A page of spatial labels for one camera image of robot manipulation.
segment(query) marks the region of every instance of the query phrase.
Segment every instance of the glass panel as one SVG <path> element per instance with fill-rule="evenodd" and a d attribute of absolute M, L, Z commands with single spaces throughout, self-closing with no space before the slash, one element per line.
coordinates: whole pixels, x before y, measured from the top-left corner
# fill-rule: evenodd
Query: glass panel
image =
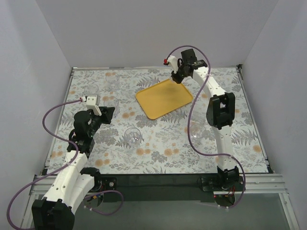
<path fill-rule="evenodd" d="M 108 212 L 118 203 L 103 203 L 97 209 Z M 80 205 L 74 230 L 204 230 L 245 229 L 288 230 L 289 226 L 278 194 L 246 194 L 230 210 L 200 205 L 197 201 L 125 202 L 112 216 L 102 216 Z"/>

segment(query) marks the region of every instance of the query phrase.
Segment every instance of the table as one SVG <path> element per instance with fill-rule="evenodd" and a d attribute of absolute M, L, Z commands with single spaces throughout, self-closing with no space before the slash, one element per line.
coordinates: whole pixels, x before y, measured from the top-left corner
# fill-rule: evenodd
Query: table
<path fill-rule="evenodd" d="M 99 87 L 101 103 L 119 100 L 120 113 L 110 125 L 102 125 L 96 135 L 95 147 L 86 167 L 96 167 L 101 173 L 215 173 L 216 158 L 203 157 L 189 146 L 187 120 L 191 103 L 156 120 L 146 117 L 136 101 L 135 93 L 168 79 L 169 68 L 147 69 L 76 69 L 69 88 L 67 101 L 84 95 L 88 84 Z M 109 87 L 106 76 L 120 77 L 119 90 Z M 264 153 L 248 108 L 236 68 L 212 69 L 212 76 L 228 92 L 236 96 L 236 117 L 232 125 L 234 156 L 241 162 L 246 173 L 267 173 Z M 192 79 L 183 81 L 195 96 L 200 86 Z M 192 120 L 203 119 L 208 97 L 202 93 L 193 111 Z M 73 129 L 73 116 L 86 110 L 85 103 L 65 106 L 57 134 L 68 138 Z M 142 134 L 138 148 L 130 148 L 123 139 L 129 127 L 137 127 Z M 205 123 L 205 135 L 197 148 L 203 152 L 216 153 L 216 143 L 211 127 Z M 64 161 L 67 143 L 56 140 L 51 147 L 48 172 L 59 168 Z"/>

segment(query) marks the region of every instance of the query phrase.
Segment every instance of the metal frame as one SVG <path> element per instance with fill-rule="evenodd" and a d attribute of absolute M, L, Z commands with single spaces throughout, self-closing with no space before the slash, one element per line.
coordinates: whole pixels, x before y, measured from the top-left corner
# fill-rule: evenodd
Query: metal frame
<path fill-rule="evenodd" d="M 186 184 L 187 182 L 195 182 L 197 177 L 212 176 L 209 174 L 140 174 L 140 175 L 127 175 L 127 174 L 113 174 L 113 175 L 103 175 L 103 178 L 117 178 L 118 186 L 117 190 L 122 193 L 126 192 L 126 201 L 143 201 L 143 200 L 200 200 L 201 202 L 214 202 L 213 194 L 220 195 L 225 192 L 215 191 L 215 192 L 203 192 L 199 187 L 193 184 Z M 29 201 L 24 214 L 24 219 L 22 221 L 22 227 L 28 228 L 32 224 L 31 206 L 35 199 L 39 196 L 44 195 L 48 189 L 51 187 L 56 176 L 50 176 L 44 180 L 39 181 L 37 184 L 31 187 L 31 193 L 29 196 Z M 177 196 L 173 197 L 174 190 L 177 191 Z M 287 193 L 287 188 L 283 181 L 283 177 L 280 174 L 266 173 L 266 174 L 247 174 L 246 175 L 246 194 L 279 194 L 281 204 L 287 218 L 289 228 L 292 230 L 298 230 L 299 226 L 296 221 L 289 194 Z M 108 196 L 104 198 L 104 202 L 115 202 L 118 200 L 117 196 Z"/>
<path fill-rule="evenodd" d="M 156 69 L 156 68 L 165 69 L 167 67 L 142 67 L 142 68 L 124 68 L 124 69 Z M 97 69 L 121 69 L 121 68 L 80 68 L 80 69 L 72 68 L 71 78 L 70 78 L 70 81 L 69 81 L 69 85 L 68 85 L 64 100 L 67 99 L 70 84 L 71 84 L 71 81 L 72 81 L 72 78 L 73 78 L 73 75 L 74 75 L 74 72 L 75 72 L 76 69 L 77 70 L 82 70 L 82 69 L 84 69 L 84 70 L 97 70 Z M 238 68 L 236 68 L 236 69 L 237 69 L 237 74 L 239 76 L 239 80 L 240 80 L 244 95 L 246 96 L 246 91 L 245 91 L 245 88 L 244 88 L 242 75 L 241 75 L 239 69 Z M 246 98 L 246 100 L 247 100 L 248 108 L 250 110 L 252 119 L 254 121 L 254 116 L 252 114 L 250 104 L 249 104 L 247 98 Z M 63 108 L 62 108 L 61 113 L 60 113 L 60 117 L 59 117 L 59 120 L 58 120 L 56 131 L 59 128 L 62 113 L 63 113 Z M 258 135 L 258 138 L 259 138 L 259 141 L 260 141 L 262 152 L 264 154 L 265 160 L 267 161 L 267 155 L 265 153 L 263 143 L 262 143 L 260 135 L 259 135 L 258 128 L 257 128 L 255 123 L 254 123 L 254 125 L 255 125 L 255 129 L 256 129 L 256 132 L 257 132 L 257 135 Z M 49 157 L 51 156 L 51 152 L 52 152 L 52 149 L 53 149 L 53 146 L 54 146 L 54 142 L 55 142 L 55 140 L 52 141 L 52 144 L 51 144 L 51 147 L 50 147 L 50 150 L 49 150 L 49 155 L 48 155 Z M 47 158 L 47 161 L 46 161 L 46 168 L 48 168 L 48 166 L 49 166 L 49 160 L 50 160 L 49 157 Z M 115 175 L 106 175 L 106 176 L 108 176 L 108 177 L 110 177 L 110 176 L 113 176 L 113 177 L 125 176 L 125 177 L 127 177 L 129 175 L 127 175 L 127 174 L 123 174 L 123 175 L 115 174 Z M 22 220 L 22 225 L 21 225 L 22 228 L 31 227 L 31 224 L 32 224 L 32 221 L 33 221 L 33 218 L 32 218 L 32 215 L 31 215 L 31 213 L 32 213 L 31 212 L 32 203 L 35 199 L 38 199 L 40 195 L 44 195 L 47 192 L 47 190 L 51 187 L 55 177 L 56 176 L 50 176 L 50 177 L 45 178 L 44 180 L 41 180 L 40 182 L 38 182 L 37 184 L 32 186 L 31 192 L 30 192 L 30 195 L 29 195 L 28 204 L 27 204 L 27 207 L 26 207 L 26 210 L 25 210 L 25 213 L 24 213 L 24 218 Z M 155 184 L 154 186 L 156 186 L 157 188 L 161 188 L 163 186 L 167 187 L 167 185 L 165 185 L 165 184 L 161 184 L 160 186 Z M 222 192 L 222 191 L 206 192 L 206 193 L 202 192 L 202 196 L 212 197 L 212 194 L 219 195 L 219 194 L 223 194 L 223 193 L 224 192 Z M 290 229 L 292 229 L 292 230 L 298 230 L 299 229 L 297 220 L 295 218 L 295 214 L 293 212 L 293 209 L 292 209 L 292 206 L 291 206 L 291 203 L 290 203 L 289 194 L 287 193 L 287 189 L 286 189 L 285 183 L 283 181 L 282 175 L 274 174 L 274 173 L 246 174 L 246 191 L 245 191 L 245 193 L 247 193 L 247 194 L 279 194 L 281 204 L 282 204 L 282 207 L 283 207 L 283 210 L 284 210 L 285 216 L 287 218 Z"/>

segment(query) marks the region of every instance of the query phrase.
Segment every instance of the white wall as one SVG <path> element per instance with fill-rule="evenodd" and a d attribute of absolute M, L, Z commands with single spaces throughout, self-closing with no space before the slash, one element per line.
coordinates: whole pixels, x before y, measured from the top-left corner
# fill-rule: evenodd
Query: white wall
<path fill-rule="evenodd" d="M 0 0 L 0 229 L 10 229 L 6 208 L 44 166 L 51 137 L 41 121 L 63 101 L 70 67 L 35 0 Z M 59 112 L 50 115 L 54 129 Z M 29 190 L 13 204 L 20 224 Z"/>
<path fill-rule="evenodd" d="M 243 63 L 277 0 L 36 0 L 70 66 L 161 66 L 180 45 Z"/>
<path fill-rule="evenodd" d="M 248 99 L 277 173 L 307 229 L 307 1 L 279 0 L 243 65 Z"/>

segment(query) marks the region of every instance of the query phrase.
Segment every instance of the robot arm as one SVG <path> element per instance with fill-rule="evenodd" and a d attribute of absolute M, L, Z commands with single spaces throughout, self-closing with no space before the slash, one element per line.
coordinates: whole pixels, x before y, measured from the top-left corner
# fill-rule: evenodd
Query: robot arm
<path fill-rule="evenodd" d="M 182 58 L 179 59 L 170 56 L 165 60 L 165 64 L 170 64 L 173 69 L 172 80 L 181 83 L 185 77 L 191 76 L 202 86 L 208 74 L 207 64 L 203 60 L 197 60 L 193 49 L 185 50 L 181 55 Z M 225 92 L 213 77 L 208 78 L 203 91 L 210 98 L 206 116 L 214 131 L 217 153 L 232 156 L 231 125 L 235 118 L 235 96 Z M 229 186 L 239 179 L 236 162 L 231 157 L 219 156 L 217 170 L 223 186 Z"/>
<path fill-rule="evenodd" d="M 83 97 L 87 111 L 79 111 L 74 116 L 74 130 L 69 140 L 76 143 L 76 154 L 72 144 L 67 147 L 64 160 L 66 168 L 60 171 L 50 189 L 42 200 L 35 200 L 32 205 L 35 229 L 69 230 L 73 228 L 74 214 L 89 191 L 101 192 L 102 183 L 97 180 L 100 175 L 96 168 L 84 168 L 94 147 L 96 131 L 101 124 L 110 124 L 114 107 L 98 107 L 99 96 Z"/>

